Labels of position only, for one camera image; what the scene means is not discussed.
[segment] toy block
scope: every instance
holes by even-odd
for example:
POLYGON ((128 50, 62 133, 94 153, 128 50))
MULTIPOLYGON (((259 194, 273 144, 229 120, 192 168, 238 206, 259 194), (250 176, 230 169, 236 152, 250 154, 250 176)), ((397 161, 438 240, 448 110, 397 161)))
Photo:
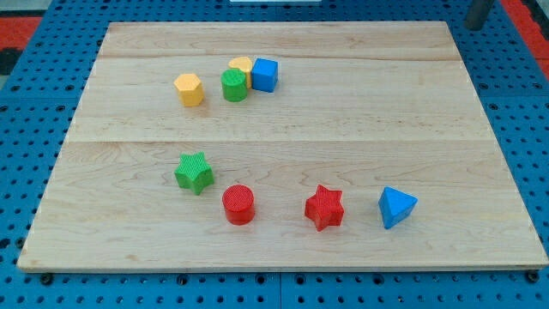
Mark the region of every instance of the toy block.
POLYGON ((328 190, 318 185, 317 193, 305 202, 305 216, 315 222, 317 231, 327 226, 340 226, 345 210, 341 205, 342 191, 328 190))
POLYGON ((239 69, 246 75, 246 87, 251 88, 251 68, 253 63, 248 57, 238 57, 234 58, 229 62, 230 69, 239 69))
POLYGON ((204 100, 204 89, 200 78, 194 73, 182 74, 173 82, 181 104, 186 107, 199 106, 204 100))
POLYGON ((278 82, 278 63, 258 58, 251 69, 251 87, 255 90, 274 92, 278 82))
POLYGON ((190 189, 195 195, 214 183, 214 173, 206 162, 203 152, 196 154, 181 154, 175 178, 180 188, 190 189))
POLYGON ((223 97, 231 102, 240 102, 248 96, 246 74, 239 69, 229 69, 221 75, 223 97))
POLYGON ((223 207, 226 219, 234 225, 244 225, 250 222, 256 211, 254 209, 254 194, 245 185, 232 185, 223 193, 223 207))
POLYGON ((385 187, 378 202, 385 228, 390 229, 406 219, 412 213, 417 202, 416 197, 391 187, 385 187))

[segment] blue triangular prism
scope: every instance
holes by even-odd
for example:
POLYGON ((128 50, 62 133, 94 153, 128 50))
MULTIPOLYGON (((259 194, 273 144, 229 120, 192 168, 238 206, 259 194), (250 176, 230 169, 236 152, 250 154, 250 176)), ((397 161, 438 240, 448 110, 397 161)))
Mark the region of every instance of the blue triangular prism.
POLYGON ((385 187, 379 199, 379 208, 385 228, 392 228, 398 222, 406 219, 412 213, 413 206, 418 202, 416 197, 385 187))

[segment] green cylinder block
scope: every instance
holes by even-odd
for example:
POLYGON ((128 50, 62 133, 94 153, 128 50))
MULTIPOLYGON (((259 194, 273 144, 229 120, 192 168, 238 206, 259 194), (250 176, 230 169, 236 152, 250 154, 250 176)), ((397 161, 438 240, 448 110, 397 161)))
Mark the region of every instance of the green cylinder block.
POLYGON ((223 97, 231 102, 240 102, 246 99, 248 89, 246 88, 246 75, 239 69, 229 69, 221 75, 221 86, 223 97))

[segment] blue pyramid block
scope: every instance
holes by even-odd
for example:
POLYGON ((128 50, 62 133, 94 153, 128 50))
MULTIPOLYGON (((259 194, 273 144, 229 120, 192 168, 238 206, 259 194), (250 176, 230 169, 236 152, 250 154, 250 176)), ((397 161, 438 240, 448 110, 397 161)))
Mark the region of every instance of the blue pyramid block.
POLYGON ((390 229, 396 223, 406 219, 417 202, 416 197, 385 187, 378 202, 385 228, 390 229))
POLYGON ((255 90, 274 92, 278 82, 278 63, 258 58, 251 69, 251 87, 255 90))

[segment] green star block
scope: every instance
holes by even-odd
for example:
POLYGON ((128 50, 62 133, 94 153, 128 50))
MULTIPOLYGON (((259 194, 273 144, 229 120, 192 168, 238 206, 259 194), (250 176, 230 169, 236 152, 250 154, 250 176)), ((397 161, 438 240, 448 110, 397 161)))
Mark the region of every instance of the green star block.
POLYGON ((181 154, 181 161, 175 170, 175 178, 180 188, 190 189, 195 195, 214 183, 212 167, 206 162, 203 152, 181 154))

